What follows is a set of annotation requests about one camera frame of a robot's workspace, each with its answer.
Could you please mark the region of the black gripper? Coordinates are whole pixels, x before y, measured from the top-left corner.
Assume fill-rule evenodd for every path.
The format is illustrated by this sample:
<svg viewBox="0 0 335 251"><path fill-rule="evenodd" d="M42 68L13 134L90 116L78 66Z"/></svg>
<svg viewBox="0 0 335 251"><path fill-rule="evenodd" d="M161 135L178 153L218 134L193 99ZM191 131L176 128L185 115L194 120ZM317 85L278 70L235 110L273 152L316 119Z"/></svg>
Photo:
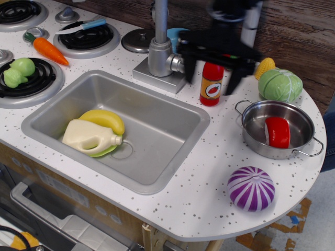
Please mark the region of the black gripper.
<svg viewBox="0 0 335 251"><path fill-rule="evenodd" d="M231 29L181 31L178 36L177 51L184 59L185 78L190 84L198 60L224 66L223 54L238 57L239 62L231 73L225 95L231 95L243 78L253 75L255 64L249 63L261 58L259 51L241 42Z"/></svg>

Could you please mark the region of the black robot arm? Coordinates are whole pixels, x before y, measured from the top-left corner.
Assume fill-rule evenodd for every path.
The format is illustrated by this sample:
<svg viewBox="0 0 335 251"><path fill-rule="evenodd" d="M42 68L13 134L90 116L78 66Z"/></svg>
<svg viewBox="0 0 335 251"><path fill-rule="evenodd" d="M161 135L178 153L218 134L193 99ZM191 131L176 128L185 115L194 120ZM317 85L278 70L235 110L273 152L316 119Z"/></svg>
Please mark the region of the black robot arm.
<svg viewBox="0 0 335 251"><path fill-rule="evenodd" d="M207 8L212 26L207 30L181 31L177 52L184 60L186 80L192 81L198 60L228 67L232 70L226 95L231 95L242 78L253 74L261 53L243 43L236 26L247 10L258 1L211 1Z"/></svg>

